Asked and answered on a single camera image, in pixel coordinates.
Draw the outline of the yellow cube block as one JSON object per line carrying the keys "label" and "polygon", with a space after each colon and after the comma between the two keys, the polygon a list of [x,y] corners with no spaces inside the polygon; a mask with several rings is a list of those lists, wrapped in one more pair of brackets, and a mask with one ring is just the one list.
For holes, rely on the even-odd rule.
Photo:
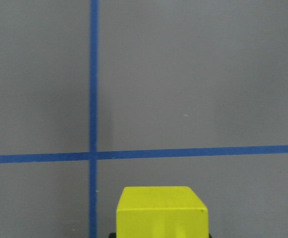
{"label": "yellow cube block", "polygon": [[206,205],[188,186],[128,186],[116,209],[118,238],[208,238]]}

